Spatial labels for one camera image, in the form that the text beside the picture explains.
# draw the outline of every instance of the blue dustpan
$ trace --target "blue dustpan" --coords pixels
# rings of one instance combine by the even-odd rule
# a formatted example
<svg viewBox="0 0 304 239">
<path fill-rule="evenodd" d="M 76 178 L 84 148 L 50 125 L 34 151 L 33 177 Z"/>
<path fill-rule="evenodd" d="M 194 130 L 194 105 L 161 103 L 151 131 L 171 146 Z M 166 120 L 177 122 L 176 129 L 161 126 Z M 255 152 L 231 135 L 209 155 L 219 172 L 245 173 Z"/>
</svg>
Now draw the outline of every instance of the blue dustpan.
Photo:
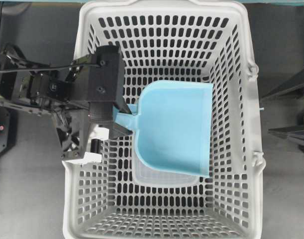
<svg viewBox="0 0 304 239">
<path fill-rule="evenodd" d="M 212 84 L 157 81 L 142 92 L 132 115 L 115 122 L 135 131 L 135 152 L 155 170 L 209 176 Z"/>
</svg>

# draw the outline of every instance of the dustpan handle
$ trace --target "dustpan handle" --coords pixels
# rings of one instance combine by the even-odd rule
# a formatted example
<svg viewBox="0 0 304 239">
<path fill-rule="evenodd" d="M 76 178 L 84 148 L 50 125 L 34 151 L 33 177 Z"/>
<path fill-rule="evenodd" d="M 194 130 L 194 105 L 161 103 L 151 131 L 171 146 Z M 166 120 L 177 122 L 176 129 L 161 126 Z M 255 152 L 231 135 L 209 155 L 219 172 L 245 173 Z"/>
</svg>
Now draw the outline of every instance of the dustpan handle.
<svg viewBox="0 0 304 239">
<path fill-rule="evenodd" d="M 137 130 L 138 115 L 117 113 L 115 122 L 128 130 Z"/>
</svg>

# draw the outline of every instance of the basket handle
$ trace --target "basket handle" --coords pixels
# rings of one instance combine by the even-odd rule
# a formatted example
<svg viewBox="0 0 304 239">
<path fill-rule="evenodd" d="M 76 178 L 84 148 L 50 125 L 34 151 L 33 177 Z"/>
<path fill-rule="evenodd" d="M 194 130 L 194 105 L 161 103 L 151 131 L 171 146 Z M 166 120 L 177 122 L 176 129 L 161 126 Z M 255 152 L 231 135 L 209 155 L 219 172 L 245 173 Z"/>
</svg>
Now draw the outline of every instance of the basket handle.
<svg viewBox="0 0 304 239">
<path fill-rule="evenodd" d="M 263 152 L 253 152 L 252 166 L 255 168 L 255 174 L 260 175 L 266 167 L 266 160 L 263 157 Z"/>
</svg>

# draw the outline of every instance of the clear plastic container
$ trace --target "clear plastic container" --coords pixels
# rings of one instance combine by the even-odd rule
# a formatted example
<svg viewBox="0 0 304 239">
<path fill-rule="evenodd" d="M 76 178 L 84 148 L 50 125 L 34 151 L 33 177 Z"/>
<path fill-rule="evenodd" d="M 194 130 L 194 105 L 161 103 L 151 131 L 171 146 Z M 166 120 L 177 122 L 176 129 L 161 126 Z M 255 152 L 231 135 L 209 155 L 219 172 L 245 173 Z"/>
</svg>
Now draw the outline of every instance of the clear plastic container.
<svg viewBox="0 0 304 239">
<path fill-rule="evenodd" d="M 180 188 L 194 185 L 198 176 L 181 173 L 169 173 L 154 170 L 145 166 L 137 157 L 134 149 L 135 133 L 132 135 L 132 176 L 135 183 L 156 188 Z"/>
</svg>

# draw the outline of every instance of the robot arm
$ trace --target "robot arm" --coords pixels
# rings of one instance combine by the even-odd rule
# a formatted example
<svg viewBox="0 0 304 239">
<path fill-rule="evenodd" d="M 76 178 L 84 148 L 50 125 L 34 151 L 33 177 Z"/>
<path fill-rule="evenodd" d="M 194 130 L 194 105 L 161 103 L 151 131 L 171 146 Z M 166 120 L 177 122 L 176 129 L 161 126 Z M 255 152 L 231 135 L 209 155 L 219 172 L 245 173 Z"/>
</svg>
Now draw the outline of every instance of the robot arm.
<svg viewBox="0 0 304 239">
<path fill-rule="evenodd" d="M 69 72 L 62 74 L 63 69 Z M 21 71 L 28 74 L 15 89 Z M 99 139 L 132 134 L 114 122 L 118 111 L 131 114 L 122 96 L 123 81 L 117 46 L 98 47 L 62 67 L 28 61 L 12 45 L 0 53 L 0 107 L 51 115 L 65 160 L 83 158 L 86 151 L 100 153 Z"/>
</svg>

